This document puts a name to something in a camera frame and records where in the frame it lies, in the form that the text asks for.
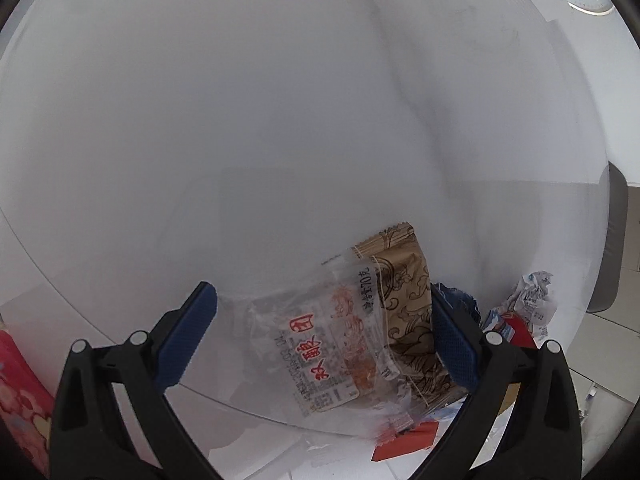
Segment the red knitted sleeve forearm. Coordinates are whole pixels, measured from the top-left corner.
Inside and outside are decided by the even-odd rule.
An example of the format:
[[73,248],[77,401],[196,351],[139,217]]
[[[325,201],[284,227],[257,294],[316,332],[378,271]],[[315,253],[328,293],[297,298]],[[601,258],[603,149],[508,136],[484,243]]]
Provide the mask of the red knitted sleeve forearm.
[[50,477],[54,399],[1,326],[1,419],[17,446],[44,478]]

